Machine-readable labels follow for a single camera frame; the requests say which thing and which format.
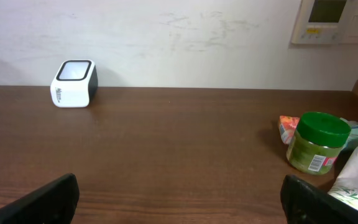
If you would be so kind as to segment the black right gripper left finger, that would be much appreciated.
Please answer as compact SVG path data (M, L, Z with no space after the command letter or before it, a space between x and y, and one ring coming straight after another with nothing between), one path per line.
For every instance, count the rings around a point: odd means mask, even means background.
M0 224L70 224L79 201L76 176L65 174L0 208Z

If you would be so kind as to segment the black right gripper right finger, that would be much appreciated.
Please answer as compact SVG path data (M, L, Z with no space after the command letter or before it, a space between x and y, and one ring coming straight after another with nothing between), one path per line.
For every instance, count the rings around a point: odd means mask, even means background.
M288 224L358 224L358 210L295 175L286 175L280 200Z

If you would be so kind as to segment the green lidded jar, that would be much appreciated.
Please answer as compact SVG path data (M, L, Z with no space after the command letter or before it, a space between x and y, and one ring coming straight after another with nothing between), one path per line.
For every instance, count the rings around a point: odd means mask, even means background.
M289 143L287 161L304 173L326 174L350 133L350 126L337 116L316 111L304 113Z

